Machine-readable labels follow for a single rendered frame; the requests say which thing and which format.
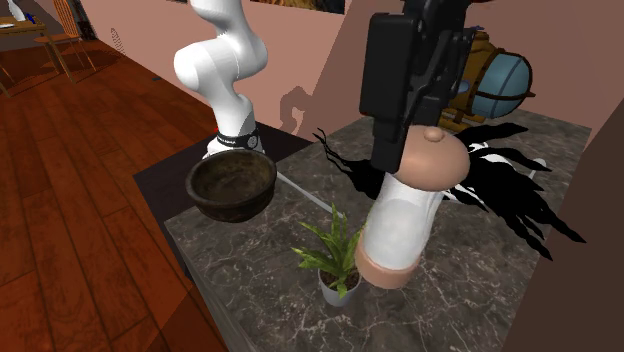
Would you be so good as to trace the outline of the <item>white beige baby bottle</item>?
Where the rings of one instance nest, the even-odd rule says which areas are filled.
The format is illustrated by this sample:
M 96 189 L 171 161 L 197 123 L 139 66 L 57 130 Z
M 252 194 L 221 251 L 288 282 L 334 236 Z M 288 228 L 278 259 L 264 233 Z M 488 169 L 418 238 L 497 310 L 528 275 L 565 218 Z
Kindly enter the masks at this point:
M 443 192 L 463 181 L 467 148 L 433 126 L 409 128 L 399 170 L 384 175 L 360 234 L 355 264 L 362 277 L 383 289 L 404 286 L 430 237 Z

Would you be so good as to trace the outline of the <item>black and white spiky figure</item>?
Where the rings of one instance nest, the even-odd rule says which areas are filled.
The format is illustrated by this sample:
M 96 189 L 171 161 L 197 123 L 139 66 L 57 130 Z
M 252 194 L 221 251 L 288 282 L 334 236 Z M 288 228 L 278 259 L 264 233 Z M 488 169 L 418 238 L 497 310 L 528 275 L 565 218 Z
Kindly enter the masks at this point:
M 548 224 L 574 242 L 585 240 L 551 210 L 541 197 L 543 188 L 532 178 L 516 171 L 515 162 L 533 170 L 549 169 L 530 160 L 519 150 L 508 147 L 491 147 L 488 142 L 526 132 L 528 129 L 515 123 L 481 125 L 467 128 L 455 136 L 467 147 L 470 171 L 465 180 L 443 193 L 445 200 L 456 200 L 474 205 L 501 217 L 514 233 L 542 257 L 552 258 L 542 244 L 544 235 L 538 227 Z

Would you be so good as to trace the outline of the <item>dark wall picture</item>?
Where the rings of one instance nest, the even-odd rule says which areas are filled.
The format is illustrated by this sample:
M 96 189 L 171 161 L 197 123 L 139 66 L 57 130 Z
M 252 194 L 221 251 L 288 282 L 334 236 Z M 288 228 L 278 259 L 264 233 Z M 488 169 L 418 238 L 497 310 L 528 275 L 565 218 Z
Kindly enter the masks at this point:
M 333 14 L 345 14 L 351 0 L 251 0 L 257 3 L 293 7 Z

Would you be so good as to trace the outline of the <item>dark brown bowl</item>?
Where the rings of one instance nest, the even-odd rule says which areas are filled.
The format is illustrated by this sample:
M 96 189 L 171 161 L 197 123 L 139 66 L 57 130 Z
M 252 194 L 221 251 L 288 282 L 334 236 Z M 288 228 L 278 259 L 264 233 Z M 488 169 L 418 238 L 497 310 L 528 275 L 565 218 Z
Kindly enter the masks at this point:
M 233 149 L 195 164 L 186 177 L 185 188 L 205 216 L 220 222 L 240 223 L 269 205 L 276 179 L 276 164 L 266 154 Z

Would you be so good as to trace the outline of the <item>brown and blue globe lantern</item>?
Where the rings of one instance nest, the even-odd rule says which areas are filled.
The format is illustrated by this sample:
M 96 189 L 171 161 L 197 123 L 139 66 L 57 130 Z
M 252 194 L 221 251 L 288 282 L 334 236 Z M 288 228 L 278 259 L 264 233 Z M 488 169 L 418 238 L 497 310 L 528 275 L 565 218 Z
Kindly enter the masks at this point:
M 467 121 L 506 116 L 517 109 L 531 92 L 533 70 L 528 60 L 490 42 L 489 34 L 476 27 L 457 95 L 442 110 L 439 127 L 461 132 Z

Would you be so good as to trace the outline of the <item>green plant in white pot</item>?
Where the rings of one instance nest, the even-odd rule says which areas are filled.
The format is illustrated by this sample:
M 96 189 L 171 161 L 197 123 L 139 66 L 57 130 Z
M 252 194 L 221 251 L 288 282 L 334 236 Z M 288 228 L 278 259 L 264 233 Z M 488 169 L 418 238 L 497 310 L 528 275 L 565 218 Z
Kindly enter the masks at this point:
M 344 307 L 360 286 L 362 275 L 355 264 L 356 245 L 362 228 L 347 235 L 347 218 L 331 205 L 332 222 L 329 231 L 300 222 L 323 243 L 327 252 L 301 247 L 292 250 L 301 257 L 299 268 L 316 269 L 325 301 L 333 307 Z

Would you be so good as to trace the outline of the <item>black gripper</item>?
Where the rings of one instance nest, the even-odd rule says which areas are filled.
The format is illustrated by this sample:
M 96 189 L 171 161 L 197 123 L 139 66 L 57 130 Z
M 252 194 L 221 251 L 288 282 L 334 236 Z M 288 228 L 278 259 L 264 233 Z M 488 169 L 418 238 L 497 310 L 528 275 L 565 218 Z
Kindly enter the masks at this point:
M 359 102 L 359 112 L 373 119 L 371 165 L 390 174 L 400 168 L 413 119 L 415 125 L 436 126 L 457 95 L 476 31 L 465 26 L 473 0 L 403 1 L 403 14 L 376 13 L 370 19 Z M 438 34 L 429 67 L 415 81 L 413 109 L 420 35 Z

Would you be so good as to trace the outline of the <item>wooden chair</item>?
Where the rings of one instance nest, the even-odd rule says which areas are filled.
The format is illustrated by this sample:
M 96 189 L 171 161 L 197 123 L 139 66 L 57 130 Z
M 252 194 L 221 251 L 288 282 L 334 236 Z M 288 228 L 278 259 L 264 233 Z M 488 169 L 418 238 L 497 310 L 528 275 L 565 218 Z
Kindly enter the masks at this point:
M 85 45 L 83 44 L 83 39 L 79 33 L 78 25 L 75 21 L 74 14 L 68 0 L 52 0 L 52 2 L 63 32 L 59 34 L 51 34 L 48 30 L 46 30 L 42 32 L 40 36 L 35 39 L 35 41 L 42 44 L 45 48 L 55 72 L 60 74 L 60 69 L 58 68 L 58 64 L 60 64 L 69 80 L 73 84 L 76 84 L 77 81 L 73 78 L 71 70 L 68 68 L 63 55 L 58 49 L 58 43 L 68 43 L 77 57 L 78 62 L 84 69 L 87 68 L 87 65 L 83 62 L 82 56 L 87 59 L 94 72 L 97 71 L 97 68 L 88 54 Z

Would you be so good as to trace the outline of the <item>dark robot stand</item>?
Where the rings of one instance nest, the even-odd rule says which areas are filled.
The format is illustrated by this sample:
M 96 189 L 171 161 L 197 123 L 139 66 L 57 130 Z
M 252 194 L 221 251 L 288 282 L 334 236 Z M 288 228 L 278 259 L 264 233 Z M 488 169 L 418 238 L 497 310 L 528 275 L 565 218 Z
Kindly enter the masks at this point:
M 311 144 L 306 139 L 262 123 L 257 123 L 257 127 L 264 151 L 275 162 Z M 207 144 L 215 137 L 213 133 L 133 176 L 163 233 L 162 237 L 176 258 L 174 267 L 181 269 L 190 281 L 193 281 L 192 276 L 164 222 L 194 205 L 186 192 L 185 180 L 191 168 L 206 154 Z

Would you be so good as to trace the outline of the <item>wooden table with items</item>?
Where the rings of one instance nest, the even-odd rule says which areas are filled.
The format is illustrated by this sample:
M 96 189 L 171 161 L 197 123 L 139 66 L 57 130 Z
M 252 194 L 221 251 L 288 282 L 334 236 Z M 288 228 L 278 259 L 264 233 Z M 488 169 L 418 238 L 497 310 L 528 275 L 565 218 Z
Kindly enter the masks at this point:
M 36 16 L 28 16 L 17 3 L 17 0 L 6 0 L 10 16 L 0 17 L 0 38 L 39 34 L 48 37 L 47 26 Z

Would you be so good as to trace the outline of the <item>thin white rod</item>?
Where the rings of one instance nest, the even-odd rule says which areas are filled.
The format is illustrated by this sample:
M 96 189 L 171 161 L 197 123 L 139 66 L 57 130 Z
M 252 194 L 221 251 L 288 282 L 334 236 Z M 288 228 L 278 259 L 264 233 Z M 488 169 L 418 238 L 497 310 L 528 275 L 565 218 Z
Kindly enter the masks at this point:
M 313 194 L 309 193 L 305 189 L 301 188 L 299 185 L 297 185 L 296 183 L 294 183 L 293 181 L 288 179 L 286 176 L 284 176 L 279 171 L 277 172 L 277 178 L 280 179 L 281 181 L 285 182 L 287 185 L 291 186 L 293 189 L 295 189 L 296 191 L 298 191 L 302 195 L 304 195 L 306 198 L 311 200 L 313 203 L 315 203 L 317 206 L 319 206 L 323 210 L 327 211 L 328 213 L 332 213 L 332 207 L 331 206 L 329 206 L 325 202 L 321 201 L 319 198 L 317 198 Z

